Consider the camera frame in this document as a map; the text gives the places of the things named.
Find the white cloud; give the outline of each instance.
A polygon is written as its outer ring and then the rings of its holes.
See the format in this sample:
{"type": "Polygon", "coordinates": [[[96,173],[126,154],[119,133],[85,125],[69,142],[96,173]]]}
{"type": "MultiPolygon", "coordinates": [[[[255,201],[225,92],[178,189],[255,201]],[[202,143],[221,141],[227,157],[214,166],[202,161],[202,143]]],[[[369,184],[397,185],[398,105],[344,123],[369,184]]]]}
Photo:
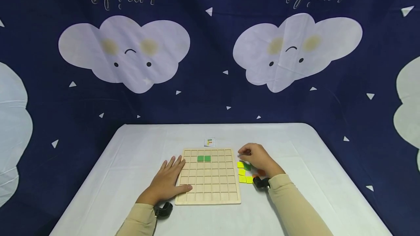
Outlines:
{"type": "MultiPolygon", "coordinates": [[[[420,149],[420,57],[401,69],[396,78],[396,90],[401,106],[393,118],[398,134],[414,147],[420,149]]],[[[420,170],[420,151],[417,155],[420,170]]]]}
{"type": "Polygon", "coordinates": [[[17,189],[16,165],[32,135],[27,101],[22,80],[7,65],[0,63],[0,207],[17,189]]]}
{"type": "Polygon", "coordinates": [[[353,19],[315,23],[309,14],[298,13],[279,27],[269,23],[250,27],[239,36],[233,56],[246,69],[250,83],[267,84],[276,93],[350,54],[361,39],[362,27],[353,19]]]}
{"type": "Polygon", "coordinates": [[[88,68],[106,82],[124,83],[135,93],[171,79],[190,49],[178,23],[157,20],[140,26],[124,16],[107,18],[99,29],[88,23],[68,27],[58,40],[64,60],[88,68]]]}

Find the yellow tile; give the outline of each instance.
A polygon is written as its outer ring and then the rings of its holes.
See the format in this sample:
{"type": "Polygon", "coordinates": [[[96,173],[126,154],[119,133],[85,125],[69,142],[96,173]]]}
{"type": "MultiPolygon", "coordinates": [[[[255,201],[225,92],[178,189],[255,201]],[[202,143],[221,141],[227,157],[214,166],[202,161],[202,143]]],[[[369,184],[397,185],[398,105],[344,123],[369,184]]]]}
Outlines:
{"type": "Polygon", "coordinates": [[[239,176],[239,182],[240,182],[240,183],[246,183],[246,178],[245,178],[245,176],[239,176]]]}
{"type": "Polygon", "coordinates": [[[253,183],[252,182],[252,176],[246,176],[245,178],[246,178],[246,183],[250,183],[250,184],[253,183]]]}

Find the white table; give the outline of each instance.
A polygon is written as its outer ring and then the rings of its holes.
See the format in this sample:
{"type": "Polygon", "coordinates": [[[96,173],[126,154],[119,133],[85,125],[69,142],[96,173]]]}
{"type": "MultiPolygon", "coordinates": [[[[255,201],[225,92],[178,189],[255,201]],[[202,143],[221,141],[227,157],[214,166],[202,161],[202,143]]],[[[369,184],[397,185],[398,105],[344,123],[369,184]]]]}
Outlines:
{"type": "MultiPolygon", "coordinates": [[[[304,123],[124,125],[115,133],[51,236],[114,235],[165,159],[184,148],[262,144],[335,236],[391,235],[317,132],[304,123]]],[[[156,236],[285,235],[266,192],[240,184],[240,205],[176,206],[156,236]]]]}

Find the person's right hand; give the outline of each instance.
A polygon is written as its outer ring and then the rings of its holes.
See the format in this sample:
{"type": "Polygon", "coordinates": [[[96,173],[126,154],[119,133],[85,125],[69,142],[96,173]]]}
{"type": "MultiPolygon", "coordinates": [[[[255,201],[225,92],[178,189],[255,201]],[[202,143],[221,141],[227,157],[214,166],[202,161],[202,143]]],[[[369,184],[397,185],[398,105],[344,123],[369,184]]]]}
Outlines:
{"type": "Polygon", "coordinates": [[[278,174],[285,174],[280,165],[268,155],[267,151],[260,144],[245,144],[238,150],[238,153],[241,160],[251,163],[257,169],[264,170],[269,178],[273,178],[278,174]]]}

